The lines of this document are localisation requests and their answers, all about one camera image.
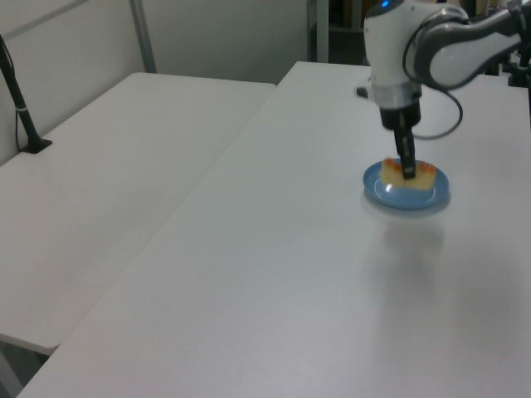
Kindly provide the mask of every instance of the white tabletop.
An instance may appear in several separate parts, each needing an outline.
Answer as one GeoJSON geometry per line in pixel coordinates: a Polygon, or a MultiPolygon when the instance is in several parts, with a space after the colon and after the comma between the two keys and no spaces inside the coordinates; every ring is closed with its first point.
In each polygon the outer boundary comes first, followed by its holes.
{"type": "Polygon", "coordinates": [[[367,75],[297,64],[20,397],[531,396],[527,91],[456,92],[417,143],[451,201],[408,215],[363,194],[367,75]]]}
{"type": "Polygon", "coordinates": [[[0,167],[0,339],[61,344],[274,88],[131,75],[0,167]]]}

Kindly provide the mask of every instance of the blue plate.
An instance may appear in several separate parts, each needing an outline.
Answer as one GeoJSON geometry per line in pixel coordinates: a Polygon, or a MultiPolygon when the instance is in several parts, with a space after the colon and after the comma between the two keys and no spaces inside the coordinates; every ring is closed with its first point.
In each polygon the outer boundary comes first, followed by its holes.
{"type": "Polygon", "coordinates": [[[382,162],[374,163],[363,174],[363,185],[368,195],[383,205],[405,210],[420,210],[437,206],[448,200],[450,184],[445,173],[436,167],[437,174],[433,188],[419,190],[395,188],[380,181],[382,162]]]}

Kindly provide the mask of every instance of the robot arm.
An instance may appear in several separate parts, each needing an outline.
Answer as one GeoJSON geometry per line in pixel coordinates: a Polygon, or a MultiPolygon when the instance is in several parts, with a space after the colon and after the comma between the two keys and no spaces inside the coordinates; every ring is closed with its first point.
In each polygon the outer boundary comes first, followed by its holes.
{"type": "Polygon", "coordinates": [[[470,23],[460,7],[414,0],[382,0],[364,24],[370,85],[358,95],[380,108],[383,127],[395,133],[405,178],[415,177],[412,127],[421,119],[421,83],[453,90],[488,64],[531,42],[531,7],[514,5],[470,23]]]}

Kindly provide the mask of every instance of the white wall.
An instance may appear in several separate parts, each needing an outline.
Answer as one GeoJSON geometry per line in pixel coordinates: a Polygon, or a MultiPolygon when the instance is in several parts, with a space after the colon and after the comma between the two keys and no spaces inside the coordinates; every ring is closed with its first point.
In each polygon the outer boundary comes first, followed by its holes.
{"type": "Polygon", "coordinates": [[[158,73],[278,84],[308,56],[307,0],[144,0],[158,73]]]}
{"type": "MultiPolygon", "coordinates": [[[[90,0],[6,44],[40,135],[127,75],[144,71],[128,0],[90,0]]],[[[14,112],[0,77],[0,164],[16,154],[14,112]]]]}

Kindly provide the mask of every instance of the bread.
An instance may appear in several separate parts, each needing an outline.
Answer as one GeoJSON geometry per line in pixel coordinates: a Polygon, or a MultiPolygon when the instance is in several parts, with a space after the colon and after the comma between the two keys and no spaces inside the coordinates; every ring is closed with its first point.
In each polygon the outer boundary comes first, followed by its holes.
{"type": "Polygon", "coordinates": [[[382,184],[391,184],[394,187],[405,187],[420,189],[423,191],[433,188],[437,170],[432,164],[426,162],[417,162],[415,178],[404,179],[402,175],[402,166],[394,159],[386,158],[382,162],[380,170],[380,180],[382,184]]]}

